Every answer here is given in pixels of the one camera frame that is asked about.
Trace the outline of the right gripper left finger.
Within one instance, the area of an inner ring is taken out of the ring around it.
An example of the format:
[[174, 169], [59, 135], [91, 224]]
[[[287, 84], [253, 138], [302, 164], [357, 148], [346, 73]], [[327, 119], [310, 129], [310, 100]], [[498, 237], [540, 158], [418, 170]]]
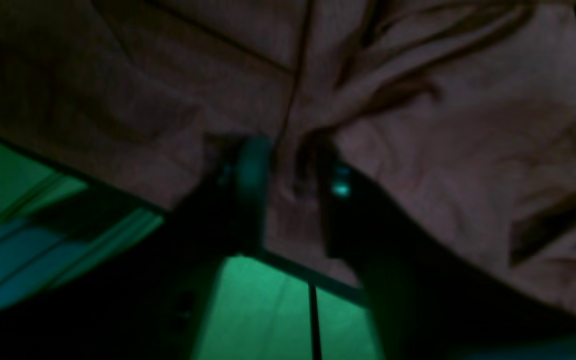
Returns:
[[146, 239], [0, 310], [0, 360], [188, 360], [222, 264], [265, 236], [272, 145], [249, 137]]

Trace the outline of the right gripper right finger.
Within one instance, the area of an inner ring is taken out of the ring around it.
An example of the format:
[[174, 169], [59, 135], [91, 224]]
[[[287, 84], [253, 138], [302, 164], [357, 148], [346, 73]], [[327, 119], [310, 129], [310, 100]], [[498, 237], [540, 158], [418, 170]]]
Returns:
[[326, 253], [358, 278], [388, 360], [576, 360], [576, 316], [451, 253], [331, 141], [313, 164]]

